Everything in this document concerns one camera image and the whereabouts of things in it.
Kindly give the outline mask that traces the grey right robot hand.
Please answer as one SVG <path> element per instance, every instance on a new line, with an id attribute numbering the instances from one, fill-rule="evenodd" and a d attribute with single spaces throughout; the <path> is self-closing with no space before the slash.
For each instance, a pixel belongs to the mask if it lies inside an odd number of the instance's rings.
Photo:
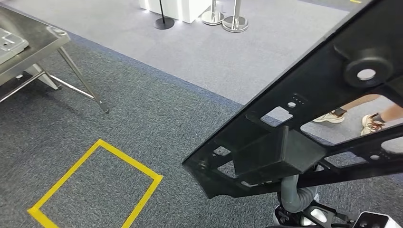
<path id="1" fill-rule="evenodd" d="M 300 196 L 297 192 L 298 175 L 285 177 L 281 181 L 280 194 L 283 208 L 291 213 L 303 210 Z"/>

